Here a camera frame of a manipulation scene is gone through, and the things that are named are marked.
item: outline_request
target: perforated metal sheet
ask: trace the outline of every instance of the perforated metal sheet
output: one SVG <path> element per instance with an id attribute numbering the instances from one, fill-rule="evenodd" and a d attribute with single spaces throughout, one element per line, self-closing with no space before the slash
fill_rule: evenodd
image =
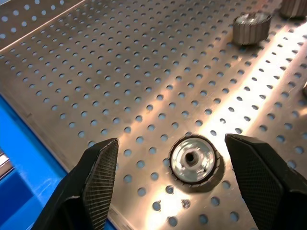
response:
<path id="1" fill-rule="evenodd" d="M 259 47 L 231 43 L 236 16 L 279 3 L 87 1 L 2 52 L 1 95 L 68 170 L 88 146 L 119 138 L 118 228 L 254 230 L 225 133 L 268 142 L 307 176 L 306 22 L 276 14 Z M 177 184 L 165 160 L 191 133 L 223 157 L 205 193 Z"/>

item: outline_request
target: stainless steel plate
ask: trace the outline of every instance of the stainless steel plate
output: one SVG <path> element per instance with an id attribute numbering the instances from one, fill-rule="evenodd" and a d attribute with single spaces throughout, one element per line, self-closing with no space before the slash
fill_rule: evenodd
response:
<path id="1" fill-rule="evenodd" d="M 1 52 L 0 92 L 67 170 L 88 146 L 119 138 L 118 228 L 253 230 L 225 133 L 268 142 L 307 176 L 306 22 L 276 14 L 259 47 L 231 43 L 235 17 L 279 4 L 85 1 Z M 184 190 L 166 160 L 191 133 L 223 157 L 224 176 L 205 193 Z"/>

